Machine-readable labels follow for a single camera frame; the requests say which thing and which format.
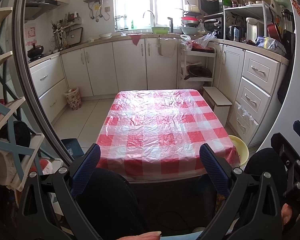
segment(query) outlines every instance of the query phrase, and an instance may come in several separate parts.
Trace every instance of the black pants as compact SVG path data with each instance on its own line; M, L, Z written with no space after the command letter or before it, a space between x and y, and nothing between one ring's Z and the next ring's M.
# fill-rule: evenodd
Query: black pants
M263 149L248 161L245 172L261 175L269 172L275 182L281 204L287 188L285 168L272 148ZM138 206L138 198L120 175L97 168L77 202L83 213L104 240L135 236L148 231Z

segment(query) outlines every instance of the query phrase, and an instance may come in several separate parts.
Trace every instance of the drawer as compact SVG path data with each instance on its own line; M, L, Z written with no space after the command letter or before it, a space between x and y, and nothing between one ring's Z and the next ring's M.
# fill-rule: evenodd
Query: drawer
M261 88L244 77L241 78L236 101L242 105L258 123L261 123L270 103L270 99L271 96Z
M279 66L280 63L273 59L246 51L242 76L272 95L277 81Z
M253 136L257 132L259 124L255 120L250 120L247 116L242 116L243 110L238 109L238 106L238 102L235 102L229 122L244 143L249 145Z
M65 78L59 56L33 66L30 72L39 97Z
M40 97L41 105L50 122L67 104L66 97L63 95L66 90L66 80L63 79Z

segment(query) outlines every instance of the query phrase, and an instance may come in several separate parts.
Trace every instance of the red and white checkered tablecloth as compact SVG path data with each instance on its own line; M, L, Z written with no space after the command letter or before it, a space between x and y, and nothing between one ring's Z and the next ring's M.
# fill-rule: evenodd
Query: red and white checkered tablecloth
M199 159L204 143L233 167L239 166L226 130L198 91L123 91L97 139L98 167L128 180L194 177L205 173Z

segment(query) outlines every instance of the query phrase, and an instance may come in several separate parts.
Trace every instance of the kitchen sink faucet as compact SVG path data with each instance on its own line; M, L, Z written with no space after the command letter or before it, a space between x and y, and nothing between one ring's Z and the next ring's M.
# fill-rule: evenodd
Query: kitchen sink faucet
M155 27L155 16L154 16L153 11L151 11L151 10L146 10L146 11L143 13L143 18L145 17L145 13L146 13L146 12L150 12L150 13L152 14L152 16L153 16L153 27Z

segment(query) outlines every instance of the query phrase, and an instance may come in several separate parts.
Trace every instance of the red frying pan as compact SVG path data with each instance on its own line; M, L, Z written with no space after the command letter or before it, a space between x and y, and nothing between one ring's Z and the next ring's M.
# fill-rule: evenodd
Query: red frying pan
M270 14L271 14L271 23L272 24L267 25L268 34L269 34L270 38L273 38L273 39L281 42L281 36L280 36L279 28L274 23L273 13L272 13L270 8L269 8L269 11L270 11Z

